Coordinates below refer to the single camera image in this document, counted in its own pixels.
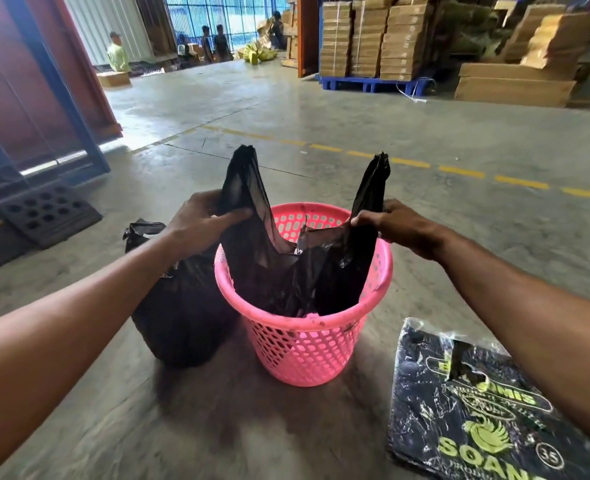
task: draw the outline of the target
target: yellow logo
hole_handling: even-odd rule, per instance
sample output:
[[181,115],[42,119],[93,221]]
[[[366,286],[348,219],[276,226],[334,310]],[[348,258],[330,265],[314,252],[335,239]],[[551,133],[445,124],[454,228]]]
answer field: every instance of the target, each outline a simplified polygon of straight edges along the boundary
[[464,431],[470,434],[479,449],[490,454],[497,454],[514,447],[502,423],[494,424],[486,416],[479,415],[479,417],[481,422],[466,421],[464,423]]

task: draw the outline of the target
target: packaged plastic bags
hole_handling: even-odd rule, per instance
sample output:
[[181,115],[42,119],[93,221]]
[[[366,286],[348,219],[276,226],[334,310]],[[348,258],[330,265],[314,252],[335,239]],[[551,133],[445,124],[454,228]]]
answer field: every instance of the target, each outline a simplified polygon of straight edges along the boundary
[[[360,210],[381,212],[388,156],[376,155],[357,191],[351,217]],[[286,317],[341,312],[359,301],[372,261],[377,230],[300,230],[297,243],[278,232],[252,146],[235,151],[218,203],[218,214],[250,208],[254,215],[221,236],[235,291],[248,303]]]
[[[123,236],[126,252],[165,227],[142,219],[131,224]],[[237,322],[239,315],[221,296],[215,281],[218,246],[177,262],[132,314],[146,345],[166,365],[191,367],[207,362]]]
[[431,477],[590,479],[590,442],[498,344],[473,346],[406,319],[388,451]]

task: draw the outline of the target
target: hand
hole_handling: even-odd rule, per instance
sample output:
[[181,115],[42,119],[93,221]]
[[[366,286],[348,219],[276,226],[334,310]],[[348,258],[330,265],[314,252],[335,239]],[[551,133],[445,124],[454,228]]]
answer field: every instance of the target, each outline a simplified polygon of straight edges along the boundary
[[211,190],[193,194],[164,230],[176,248],[176,261],[205,251],[228,227],[253,215],[251,209],[239,209],[214,216],[219,193],[219,190]]
[[362,210],[350,221],[353,226],[372,225],[388,242],[409,248],[418,256],[434,260],[435,250],[441,244],[445,228],[420,216],[397,199],[384,202],[384,212]]

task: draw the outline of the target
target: black rubber mat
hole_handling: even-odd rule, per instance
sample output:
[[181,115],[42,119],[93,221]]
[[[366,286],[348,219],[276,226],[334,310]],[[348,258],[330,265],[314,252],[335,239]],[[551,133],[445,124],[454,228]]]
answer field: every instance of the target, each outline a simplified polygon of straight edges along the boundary
[[102,220],[102,215],[67,184],[57,181],[0,202],[0,211],[42,249]]

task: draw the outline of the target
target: forearm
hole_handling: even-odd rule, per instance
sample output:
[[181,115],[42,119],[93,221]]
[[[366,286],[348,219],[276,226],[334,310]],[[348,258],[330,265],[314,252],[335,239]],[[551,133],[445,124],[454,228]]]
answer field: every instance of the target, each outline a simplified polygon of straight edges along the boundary
[[161,236],[0,318],[0,463],[49,416],[171,266],[167,244]]
[[590,435],[590,302],[458,234],[435,257],[468,305],[551,402]]

